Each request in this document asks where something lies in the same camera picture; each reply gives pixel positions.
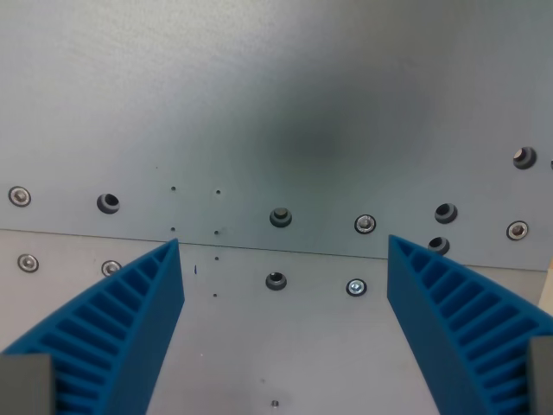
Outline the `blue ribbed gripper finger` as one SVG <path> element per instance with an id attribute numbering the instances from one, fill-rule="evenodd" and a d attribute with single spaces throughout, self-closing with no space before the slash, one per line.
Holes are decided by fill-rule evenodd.
<path id="1" fill-rule="evenodd" d="M 144 414 L 184 302 L 172 239 L 81 292 L 4 353 L 52 358 L 59 414 Z"/>
<path id="2" fill-rule="evenodd" d="M 552 318 L 521 296 L 398 236 L 387 298 L 441 414 L 528 414 L 528 343 Z"/>

